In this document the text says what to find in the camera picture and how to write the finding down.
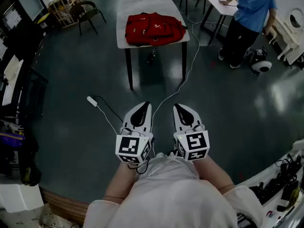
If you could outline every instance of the glossy floor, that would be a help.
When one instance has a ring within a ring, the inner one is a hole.
[[[114,154],[115,134],[86,97],[100,95],[123,117],[132,107],[150,101],[153,110],[181,83],[181,44],[157,47],[153,66],[147,65],[151,47],[131,50],[134,91],[130,91],[124,51],[116,44],[116,10],[119,0],[91,0],[104,13],[95,16],[94,33],[89,23],[53,32],[33,67],[49,79],[44,115],[34,124],[40,145],[36,156],[42,171],[40,185],[59,195],[80,201],[103,196],[119,164]],[[201,2],[189,1],[192,21],[203,18]],[[217,21],[216,11],[209,21]],[[186,21],[191,32],[191,23]],[[247,65],[231,70],[218,60],[221,43],[207,46],[209,34],[194,26],[200,49],[187,83],[166,101],[154,119],[155,151],[173,148],[174,103],[196,110],[209,131],[210,156],[235,183],[247,179],[283,156],[304,133],[304,73],[277,61],[277,53],[259,36],[253,48],[265,46],[273,68],[259,77]],[[190,33],[188,70],[198,49]],[[121,122],[99,102],[109,120]]]

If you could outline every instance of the mirror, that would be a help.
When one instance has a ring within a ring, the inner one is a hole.
[[[304,25],[304,14],[300,9],[292,10],[289,19],[294,28],[300,28]]]

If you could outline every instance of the blue shirt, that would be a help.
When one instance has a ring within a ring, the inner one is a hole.
[[[255,32],[262,30],[268,10],[277,9],[276,0],[238,0],[237,8],[234,19]]]

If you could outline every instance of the wooden rack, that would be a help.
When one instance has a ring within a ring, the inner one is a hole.
[[[80,0],[53,0],[49,3],[49,9],[55,15],[62,28],[74,25],[77,20],[70,14],[70,9]]]

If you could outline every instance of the person in blue shirt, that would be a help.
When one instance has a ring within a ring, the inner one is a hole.
[[[220,0],[228,5],[232,0]],[[253,45],[261,31],[268,35],[276,19],[276,0],[238,0],[238,10],[229,26],[223,48],[218,51],[220,60],[228,60],[231,68],[238,68],[247,49]],[[264,22],[269,11],[265,27]]]

